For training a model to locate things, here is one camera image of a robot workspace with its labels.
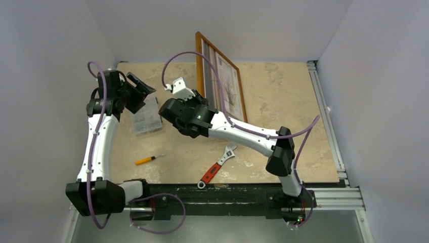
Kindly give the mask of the wooden picture frame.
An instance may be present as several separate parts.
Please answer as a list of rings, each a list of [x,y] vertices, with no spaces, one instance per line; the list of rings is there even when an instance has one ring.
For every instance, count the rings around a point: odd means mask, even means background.
[[[239,68],[201,32],[195,33],[197,90],[209,106],[229,117],[247,122]]]

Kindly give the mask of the yellow handled screwdriver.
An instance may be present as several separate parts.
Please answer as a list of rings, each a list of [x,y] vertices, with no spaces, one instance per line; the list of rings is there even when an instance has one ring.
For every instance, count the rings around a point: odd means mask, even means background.
[[[165,156],[165,154],[159,154],[159,155],[155,155],[155,156],[147,157],[147,158],[144,158],[144,159],[141,159],[141,160],[136,161],[136,162],[135,162],[135,165],[136,165],[136,166],[143,165],[143,164],[145,164],[145,163],[151,162],[151,161],[153,161],[153,160],[157,159],[158,157],[162,157],[162,156]]]

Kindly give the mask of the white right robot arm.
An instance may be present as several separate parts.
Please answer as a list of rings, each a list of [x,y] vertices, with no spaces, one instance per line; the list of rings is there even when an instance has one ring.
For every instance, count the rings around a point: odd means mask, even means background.
[[[268,159],[266,171],[279,178],[285,202],[296,206],[303,201],[303,185],[296,172],[300,153],[295,151],[289,128],[263,129],[229,118],[209,107],[199,94],[190,99],[168,99],[159,115],[182,135],[225,139],[259,152]]]

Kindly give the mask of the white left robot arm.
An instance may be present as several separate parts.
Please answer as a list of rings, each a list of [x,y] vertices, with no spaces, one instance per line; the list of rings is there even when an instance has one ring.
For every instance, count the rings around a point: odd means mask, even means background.
[[[122,112],[124,109],[132,113],[139,111],[155,89],[131,72],[106,70],[103,73],[107,90],[103,90],[99,73],[99,86],[86,107],[89,133],[84,160],[76,182],[68,183],[65,189],[66,196],[82,216],[121,213],[131,201],[145,207],[151,200],[144,179],[112,182],[111,157]]]

